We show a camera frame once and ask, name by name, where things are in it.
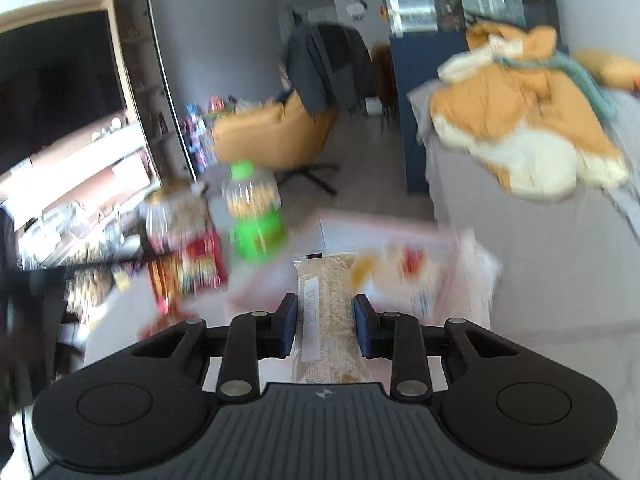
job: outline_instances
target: black tv screen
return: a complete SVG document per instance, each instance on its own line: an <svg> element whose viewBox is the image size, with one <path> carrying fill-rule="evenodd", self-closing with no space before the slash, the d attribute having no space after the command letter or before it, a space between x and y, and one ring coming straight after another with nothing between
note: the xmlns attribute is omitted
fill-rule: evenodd
<svg viewBox="0 0 640 480"><path fill-rule="evenodd" d="M107 12L0 34L0 174L125 108Z"/></svg>

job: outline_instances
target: glass tank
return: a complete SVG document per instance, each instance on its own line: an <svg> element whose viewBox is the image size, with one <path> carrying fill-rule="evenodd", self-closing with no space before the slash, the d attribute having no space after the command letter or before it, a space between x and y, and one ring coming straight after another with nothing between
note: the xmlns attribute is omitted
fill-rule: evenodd
<svg viewBox="0 0 640 480"><path fill-rule="evenodd" d="M476 20L559 31L556 0L385 0L392 34L465 30Z"/></svg>

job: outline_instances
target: yellow object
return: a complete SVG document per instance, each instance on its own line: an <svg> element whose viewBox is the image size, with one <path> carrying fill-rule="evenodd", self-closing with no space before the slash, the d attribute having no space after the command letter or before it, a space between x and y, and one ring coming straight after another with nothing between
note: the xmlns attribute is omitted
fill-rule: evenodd
<svg viewBox="0 0 640 480"><path fill-rule="evenodd" d="M572 57L603 86L634 90L640 78L640 63L595 48L576 51Z"/></svg>
<svg viewBox="0 0 640 480"><path fill-rule="evenodd" d="M500 38L509 42L507 49ZM527 34L483 22L468 31L467 39L476 49L438 69L452 84L431 100L434 127L447 147L467 150L506 191L525 198L562 198L578 179L603 187L628 180L622 154L566 74L492 63L492 43L500 48L495 55L548 59L556 48L553 29Z"/></svg>
<svg viewBox="0 0 640 480"><path fill-rule="evenodd" d="M216 156L229 164L250 160L268 170L298 168L320 153L337 117L336 106L310 116L294 92L284 107L271 103L219 118L213 130Z"/></svg>

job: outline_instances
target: chair base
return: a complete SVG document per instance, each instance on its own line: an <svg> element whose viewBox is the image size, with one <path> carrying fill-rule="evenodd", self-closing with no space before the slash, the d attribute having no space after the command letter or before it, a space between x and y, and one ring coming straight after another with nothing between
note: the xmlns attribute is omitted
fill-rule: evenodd
<svg viewBox="0 0 640 480"><path fill-rule="evenodd" d="M332 171L340 171L340 166L337 164L311 164L309 166L302 166L300 168L296 168L295 170L283 171L278 174L278 186L282 186L289 179L294 176L300 175L304 176L306 179L310 180L316 186L321 188L324 192L328 193L331 196L336 196L338 194L337 190L326 183L324 180L315 176L312 171L321 171L321 170L332 170Z"/></svg>

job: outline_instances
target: dark jacket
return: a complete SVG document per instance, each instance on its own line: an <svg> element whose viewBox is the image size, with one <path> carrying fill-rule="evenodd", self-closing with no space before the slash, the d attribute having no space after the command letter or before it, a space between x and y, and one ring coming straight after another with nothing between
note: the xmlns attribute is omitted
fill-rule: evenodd
<svg viewBox="0 0 640 480"><path fill-rule="evenodd" d="M338 103L351 110L376 94L376 74L360 33L321 23L303 25L289 38L283 62L306 111L315 115Z"/></svg>

